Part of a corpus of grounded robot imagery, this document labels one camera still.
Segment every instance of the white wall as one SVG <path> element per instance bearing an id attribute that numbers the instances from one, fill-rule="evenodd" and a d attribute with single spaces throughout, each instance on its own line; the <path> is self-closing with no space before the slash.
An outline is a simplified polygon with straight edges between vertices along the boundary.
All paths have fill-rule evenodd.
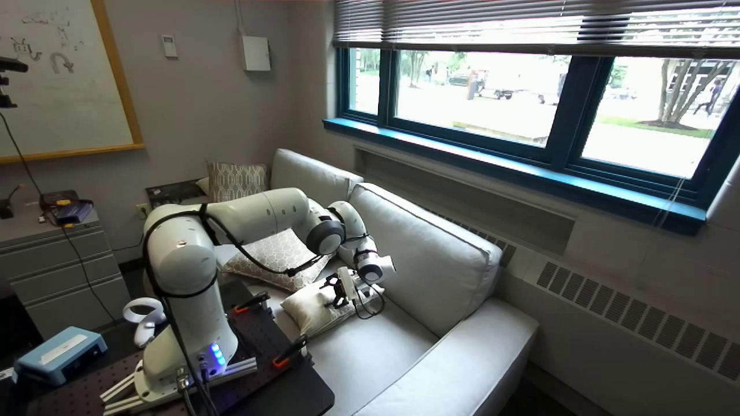
<path id="1" fill-rule="evenodd" d="M 245 74 L 231 0 L 106 0 L 146 150 L 32 164 L 44 190 L 74 187 L 97 203 L 120 257 L 139 257 L 143 187 L 206 173 L 206 162 L 268 162 L 291 139 L 287 2 L 243 0 L 245 28 L 268 37 L 275 72 Z M 180 60 L 164 60 L 173 35 Z M 0 166 L 0 192 L 28 183 Z"/>
<path id="2" fill-rule="evenodd" d="M 291 12 L 291 28 L 298 30 L 294 35 L 294 58 L 305 62 L 294 74 L 294 83 L 301 88 L 301 102 L 296 104 L 301 129 L 296 132 L 294 148 L 319 150 L 315 153 L 317 157 L 340 166 L 354 166 L 352 146 L 358 141 L 321 127 L 321 118 L 331 113 L 333 102 L 333 90 L 328 88 L 333 83 L 333 65 L 331 58 L 326 58 L 331 55 L 331 30 L 326 30 L 331 25 L 331 14 L 326 14 L 326 9 L 326 5 L 303 5 Z M 608 215 L 592 206 L 576 206 L 557 196 L 497 180 L 490 183 L 520 201 L 574 217 L 574 231 L 564 252 L 548 252 L 555 261 L 567 263 L 592 280 L 601 280 L 634 298 L 643 298 L 671 314 L 726 335 L 728 340 L 740 340 L 740 176 L 731 180 L 726 199 L 698 236 L 678 236 L 673 231 Z M 518 236 L 537 231 L 539 229 L 523 226 L 504 238 L 518 243 Z M 580 381 L 590 384 L 590 377 L 604 379 L 608 374 L 594 370 Z"/>

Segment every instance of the white couch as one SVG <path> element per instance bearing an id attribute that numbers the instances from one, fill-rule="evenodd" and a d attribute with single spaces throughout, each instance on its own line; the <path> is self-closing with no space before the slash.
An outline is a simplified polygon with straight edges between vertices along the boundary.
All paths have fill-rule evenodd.
<path id="1" fill-rule="evenodd" d="M 497 245 L 294 150 L 275 153 L 271 187 L 301 187 L 324 206 L 354 203 L 395 263 L 379 317 L 349 319 L 310 342 L 315 367 L 335 393 L 331 414 L 446 416 L 504 407 L 539 324 L 493 296 Z"/>

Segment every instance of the camera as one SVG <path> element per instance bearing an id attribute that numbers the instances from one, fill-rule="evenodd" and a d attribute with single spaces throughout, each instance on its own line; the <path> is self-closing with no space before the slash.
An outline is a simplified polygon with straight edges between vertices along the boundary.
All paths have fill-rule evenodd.
<path id="1" fill-rule="evenodd" d="M 0 86 L 7 86 L 9 79 L 2 72 L 28 72 L 28 65 L 14 58 L 0 55 Z M 16 104 L 0 90 L 0 109 L 14 109 Z"/>

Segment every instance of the grass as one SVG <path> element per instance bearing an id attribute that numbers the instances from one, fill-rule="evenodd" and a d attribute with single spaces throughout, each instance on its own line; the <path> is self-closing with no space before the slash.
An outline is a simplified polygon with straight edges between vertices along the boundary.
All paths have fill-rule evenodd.
<path id="1" fill-rule="evenodd" d="M 629 127 L 629 129 L 680 134 L 680 136 L 691 136 L 691 139 L 712 139 L 712 129 L 696 129 L 689 125 L 666 127 L 666 125 L 659 125 L 657 120 L 631 120 L 631 118 L 613 118 L 613 116 L 601 116 L 597 120 L 608 122 L 608 125 L 617 125 L 617 127 Z"/>
<path id="2" fill-rule="evenodd" d="M 483 127 L 483 125 L 474 125 L 474 122 L 456 120 L 451 127 L 453 129 L 463 129 L 463 132 L 483 134 L 483 136 L 500 136 L 500 139 L 506 139 L 506 141 L 527 141 L 527 143 L 534 143 L 534 146 L 543 143 L 543 139 L 511 134 L 511 132 L 497 132 L 497 129 L 490 129 L 490 127 Z"/>

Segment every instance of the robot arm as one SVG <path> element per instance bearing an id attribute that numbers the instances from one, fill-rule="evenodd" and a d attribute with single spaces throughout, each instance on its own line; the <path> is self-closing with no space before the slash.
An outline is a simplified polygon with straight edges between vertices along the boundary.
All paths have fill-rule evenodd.
<path id="1" fill-rule="evenodd" d="M 234 243 L 252 243 L 284 229 L 310 240 L 310 250 L 333 254 L 342 243 L 342 226 L 331 217 L 317 217 L 301 190 L 273 190 L 245 199 L 194 206 L 162 206 L 146 222 L 146 254 L 157 296 L 167 298 L 171 319 L 178 324 L 192 361 L 208 344 L 217 344 L 227 361 L 236 354 L 222 296 L 215 284 L 213 240 L 204 220 L 229 229 Z M 185 365 L 173 328 L 164 328 L 143 351 L 143 391 L 167 386 Z"/>
<path id="2" fill-rule="evenodd" d="M 178 395 L 178 377 L 185 363 L 201 363 L 206 351 L 220 351 L 217 363 L 204 361 L 206 374 L 217 374 L 234 358 L 238 340 L 229 328 L 222 296 L 215 284 L 215 222 L 229 243 L 243 245 L 284 229 L 294 229 L 317 254 L 335 254 L 358 270 L 365 284 L 377 282 L 391 266 L 377 257 L 375 240 L 349 203 L 333 203 L 328 210 L 312 203 L 301 190 L 273 190 L 236 201 L 208 206 L 162 206 L 150 213 L 146 231 L 146 263 L 157 296 L 169 305 L 167 326 L 146 349 L 141 367 L 127 377 L 136 398 L 109 404 L 118 395 L 116 384 L 104 393 L 106 414 L 143 409 Z"/>

